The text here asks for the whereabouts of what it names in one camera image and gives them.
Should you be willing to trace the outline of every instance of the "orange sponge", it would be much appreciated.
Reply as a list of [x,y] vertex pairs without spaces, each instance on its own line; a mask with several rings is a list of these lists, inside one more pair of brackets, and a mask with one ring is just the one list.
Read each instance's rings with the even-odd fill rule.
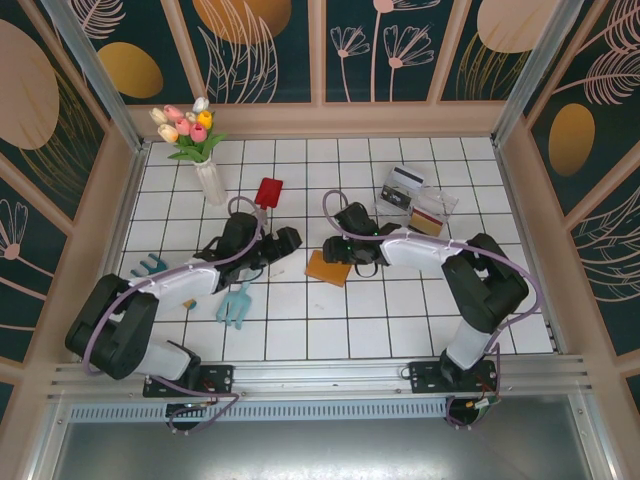
[[311,254],[311,260],[309,260],[309,264],[307,265],[305,275],[337,287],[344,287],[350,271],[351,265],[327,263],[322,258],[322,252],[320,250],[314,250]]

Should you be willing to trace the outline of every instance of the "tulip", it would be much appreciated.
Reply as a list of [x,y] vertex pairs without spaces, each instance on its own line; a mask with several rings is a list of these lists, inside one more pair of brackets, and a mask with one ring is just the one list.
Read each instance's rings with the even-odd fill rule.
[[167,116],[159,108],[152,109],[149,112],[149,115],[151,115],[151,120],[153,120],[154,123],[158,126],[162,125],[163,123],[167,123],[169,121]]
[[176,130],[180,135],[189,135],[189,129],[191,128],[191,124],[189,120],[186,118],[181,118],[176,122]]
[[184,114],[173,105],[165,105],[163,111],[167,118],[172,122],[177,122],[184,117]]
[[171,125],[160,125],[158,127],[158,133],[165,142],[176,143],[178,141],[178,131]]
[[209,108],[209,100],[204,97],[196,98],[196,101],[193,104],[193,111],[195,113],[200,113]]
[[213,117],[211,116],[211,112],[207,110],[205,110],[204,112],[200,112],[198,114],[198,123],[209,130],[213,125]]
[[207,139],[207,129],[199,123],[191,125],[189,134],[191,135],[191,140],[196,143],[204,142]]

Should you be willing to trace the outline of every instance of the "pink tulip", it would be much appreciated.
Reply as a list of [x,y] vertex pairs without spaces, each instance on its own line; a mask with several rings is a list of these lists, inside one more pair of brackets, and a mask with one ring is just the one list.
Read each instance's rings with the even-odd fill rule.
[[176,120],[176,130],[178,130],[178,133],[180,135],[189,135],[190,129],[191,129],[191,124],[189,123],[189,120],[187,120],[186,118],[181,118],[179,120]]
[[194,142],[204,142],[207,139],[207,129],[199,123],[191,125],[189,134],[191,135],[191,140]]
[[172,122],[177,122],[181,118],[184,118],[184,114],[173,105],[165,105],[162,111]]

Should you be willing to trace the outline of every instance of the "gold circle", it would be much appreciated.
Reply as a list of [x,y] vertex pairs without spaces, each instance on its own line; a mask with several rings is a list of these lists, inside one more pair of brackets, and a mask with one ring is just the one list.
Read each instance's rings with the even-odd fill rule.
[[31,37],[0,20],[0,138],[35,150],[58,124],[60,96],[56,72]]
[[490,50],[532,50],[551,19],[557,0],[483,0],[478,10],[478,36]]
[[160,67],[141,48],[114,42],[102,47],[98,56],[120,93],[134,98],[149,98],[162,90]]
[[245,3],[256,22],[261,18],[274,38],[285,29],[291,18],[291,0],[193,0],[200,20],[217,37],[243,45],[259,43],[258,36],[249,39],[250,21]]
[[558,175],[570,177],[582,168],[595,136],[596,124],[586,107],[577,103],[562,107],[549,134],[549,161]]

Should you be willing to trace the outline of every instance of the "flower vase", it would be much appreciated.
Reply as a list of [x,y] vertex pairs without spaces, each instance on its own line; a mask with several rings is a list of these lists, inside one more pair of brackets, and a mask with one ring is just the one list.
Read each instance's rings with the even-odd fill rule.
[[227,201],[227,191],[224,189],[220,171],[211,156],[206,162],[193,162],[193,165],[196,167],[196,175],[207,202],[214,207],[223,205]]

